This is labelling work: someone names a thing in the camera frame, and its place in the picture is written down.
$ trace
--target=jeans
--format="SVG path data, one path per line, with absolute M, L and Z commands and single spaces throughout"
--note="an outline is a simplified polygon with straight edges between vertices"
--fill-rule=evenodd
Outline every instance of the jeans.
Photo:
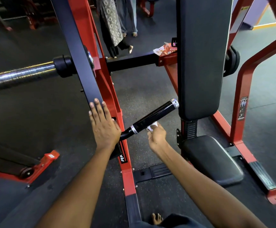
M 136 0 L 116 0 L 117 11 L 120 19 L 122 33 L 127 33 L 126 29 L 126 14 L 129 13 L 131 19 L 132 32 L 137 30 L 137 15 L 136 15 Z

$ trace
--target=bench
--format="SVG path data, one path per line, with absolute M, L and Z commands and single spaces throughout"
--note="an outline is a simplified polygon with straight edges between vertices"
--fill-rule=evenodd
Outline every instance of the bench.
M 145 7 L 146 1 L 149 2 L 149 10 Z M 147 14 L 149 18 L 151 18 L 154 15 L 154 5 L 156 1 L 159 1 L 159 0 L 140 0 L 140 7 Z

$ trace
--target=white tissue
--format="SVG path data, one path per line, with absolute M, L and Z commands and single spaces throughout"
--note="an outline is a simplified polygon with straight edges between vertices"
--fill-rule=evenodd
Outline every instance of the white tissue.
M 151 124 L 151 126 L 158 126 L 157 122 L 154 122 L 153 124 Z M 148 130 L 149 131 L 153 131 L 153 129 L 151 128 L 151 126 L 148 126 Z

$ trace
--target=black padded backrest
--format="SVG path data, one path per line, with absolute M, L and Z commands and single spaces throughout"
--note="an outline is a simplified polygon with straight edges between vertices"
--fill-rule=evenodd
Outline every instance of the black padded backrest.
M 196 120 L 219 106 L 233 0 L 176 0 L 179 116 Z

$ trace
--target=black pants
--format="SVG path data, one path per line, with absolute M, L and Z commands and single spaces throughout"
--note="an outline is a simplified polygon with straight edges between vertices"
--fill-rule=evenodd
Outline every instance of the black pants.
M 117 46 L 114 46 L 113 41 L 111 40 L 111 37 L 110 37 L 109 30 L 108 30 L 106 23 L 104 22 L 101 14 L 100 14 L 100 25 L 101 25 L 101 31 L 102 31 L 102 37 L 103 37 L 104 43 L 105 43 L 107 50 L 111 57 L 117 57 L 117 55 L 119 55 L 119 50 L 118 50 L 117 46 L 121 50 L 129 48 L 129 45 L 125 42 L 124 38 Z

